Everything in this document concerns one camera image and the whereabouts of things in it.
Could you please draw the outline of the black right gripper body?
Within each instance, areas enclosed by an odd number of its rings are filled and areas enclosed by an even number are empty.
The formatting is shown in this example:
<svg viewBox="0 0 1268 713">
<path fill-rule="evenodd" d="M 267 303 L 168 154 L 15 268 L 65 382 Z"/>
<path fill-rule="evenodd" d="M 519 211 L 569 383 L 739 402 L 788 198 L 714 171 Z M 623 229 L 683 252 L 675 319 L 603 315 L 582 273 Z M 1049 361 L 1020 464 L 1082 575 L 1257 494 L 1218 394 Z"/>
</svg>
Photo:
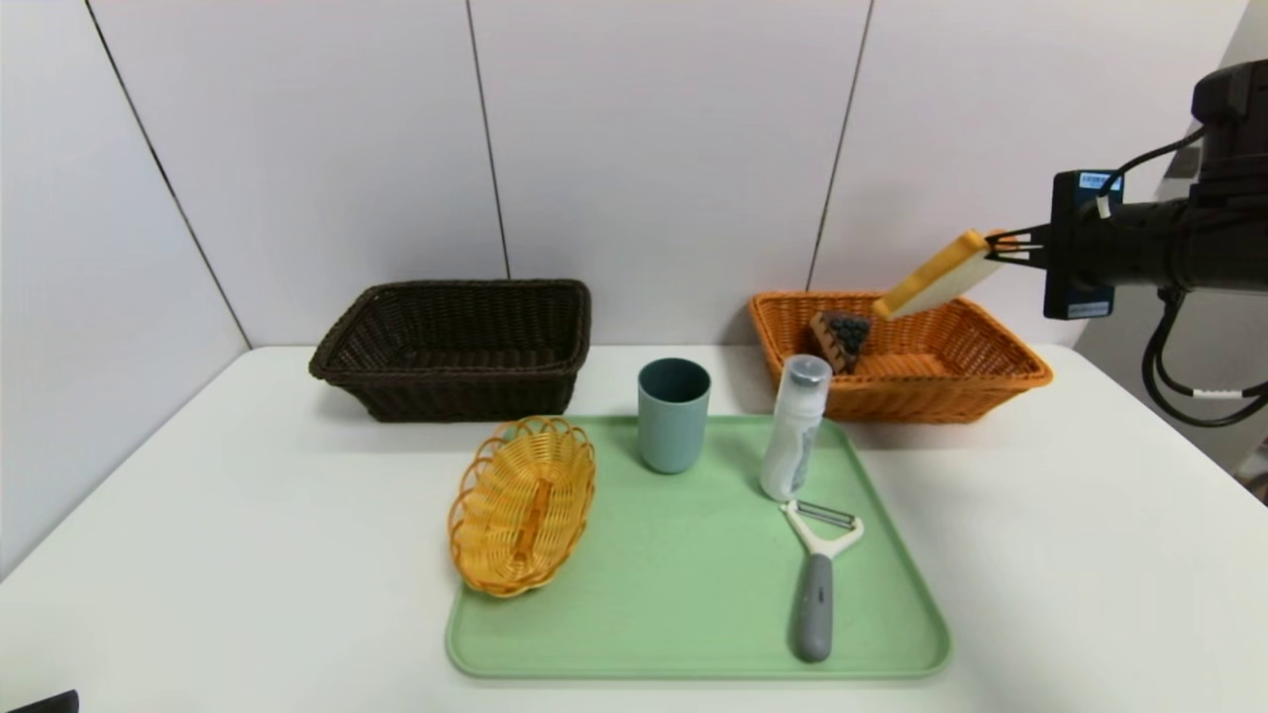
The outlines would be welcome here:
<svg viewBox="0 0 1268 713">
<path fill-rule="evenodd" d="M 1118 178 L 1104 197 L 1110 208 L 1104 218 L 1098 194 L 1111 174 L 1108 167 L 1077 167 L 1052 179 L 1050 222 L 1044 230 L 1046 318 L 1110 316 L 1115 291 L 1123 285 L 1178 292 L 1164 252 L 1169 236 L 1187 218 L 1186 197 L 1126 204 L 1126 180 Z"/>
</svg>

